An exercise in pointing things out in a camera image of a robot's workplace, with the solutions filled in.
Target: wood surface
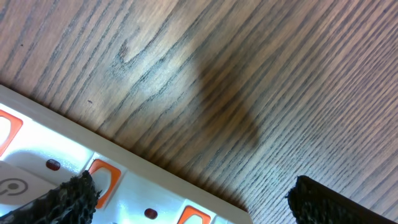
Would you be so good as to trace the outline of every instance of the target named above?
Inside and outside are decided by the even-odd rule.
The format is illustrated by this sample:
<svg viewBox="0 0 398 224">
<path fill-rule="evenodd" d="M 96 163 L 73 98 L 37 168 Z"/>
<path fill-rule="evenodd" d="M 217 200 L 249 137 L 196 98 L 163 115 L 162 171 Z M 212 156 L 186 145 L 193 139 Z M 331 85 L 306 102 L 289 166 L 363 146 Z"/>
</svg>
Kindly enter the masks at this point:
<svg viewBox="0 0 398 224">
<path fill-rule="evenodd" d="M 398 2 L 0 0 L 0 84 L 247 210 L 398 221 Z"/>
</svg>

